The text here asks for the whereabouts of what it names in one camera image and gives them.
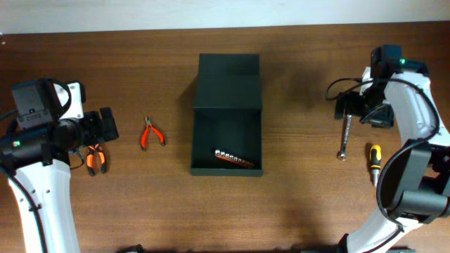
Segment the yellow black stubby screwdriver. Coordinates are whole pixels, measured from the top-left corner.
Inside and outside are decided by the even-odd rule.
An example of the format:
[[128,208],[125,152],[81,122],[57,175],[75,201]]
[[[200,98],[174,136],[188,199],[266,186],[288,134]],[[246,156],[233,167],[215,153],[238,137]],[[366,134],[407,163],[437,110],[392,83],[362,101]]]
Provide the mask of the yellow black stubby screwdriver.
[[371,170],[371,180],[373,185],[376,187],[378,184],[378,179],[381,170],[381,147],[379,145],[372,145],[369,153],[369,163]]

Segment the silver ratchet wrench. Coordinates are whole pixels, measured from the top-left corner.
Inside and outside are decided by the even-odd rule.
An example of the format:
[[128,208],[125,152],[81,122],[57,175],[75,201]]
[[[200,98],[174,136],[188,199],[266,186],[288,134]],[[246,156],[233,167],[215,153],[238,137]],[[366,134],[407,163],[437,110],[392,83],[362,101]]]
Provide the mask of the silver ratchet wrench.
[[347,159],[346,149],[349,139],[349,133],[352,125],[352,116],[345,115],[344,126],[342,128],[342,142],[340,146],[340,151],[337,154],[337,158],[341,161],[345,161]]

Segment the orange socket rail set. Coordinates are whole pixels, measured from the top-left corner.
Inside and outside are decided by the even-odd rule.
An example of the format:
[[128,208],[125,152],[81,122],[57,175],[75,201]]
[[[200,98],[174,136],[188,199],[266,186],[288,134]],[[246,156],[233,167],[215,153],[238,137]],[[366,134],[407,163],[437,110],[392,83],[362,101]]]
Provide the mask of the orange socket rail set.
[[214,156],[218,159],[225,160],[227,162],[231,162],[234,164],[238,164],[238,165],[248,168],[248,169],[253,169],[255,167],[255,165],[252,162],[250,162],[248,160],[244,160],[243,158],[240,158],[240,157],[236,157],[236,156],[234,156],[230,153],[227,153],[225,151],[222,151],[222,150],[216,149],[214,151]]

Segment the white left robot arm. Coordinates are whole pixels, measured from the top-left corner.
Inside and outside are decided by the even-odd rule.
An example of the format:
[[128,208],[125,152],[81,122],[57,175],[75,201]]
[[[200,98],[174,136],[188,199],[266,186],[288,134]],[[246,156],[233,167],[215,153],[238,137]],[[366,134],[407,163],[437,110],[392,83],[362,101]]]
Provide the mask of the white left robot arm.
[[12,88],[18,116],[1,137],[1,171],[20,211],[27,252],[79,252],[70,155],[119,134],[110,108],[84,112],[84,85],[36,79]]

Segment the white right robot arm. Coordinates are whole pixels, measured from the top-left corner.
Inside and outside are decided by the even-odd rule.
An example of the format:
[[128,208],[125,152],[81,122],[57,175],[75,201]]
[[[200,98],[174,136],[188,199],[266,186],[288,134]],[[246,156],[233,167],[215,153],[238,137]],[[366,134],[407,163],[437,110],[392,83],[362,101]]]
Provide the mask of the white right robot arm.
[[355,86],[336,96],[336,119],[345,121],[338,158],[346,158],[352,118],[361,124],[397,126],[401,148],[386,164],[380,147],[369,151],[376,208],[354,232],[342,237],[337,252],[390,252],[407,233],[449,216],[449,131],[431,93],[424,62],[405,59],[401,47],[372,50],[371,64]]

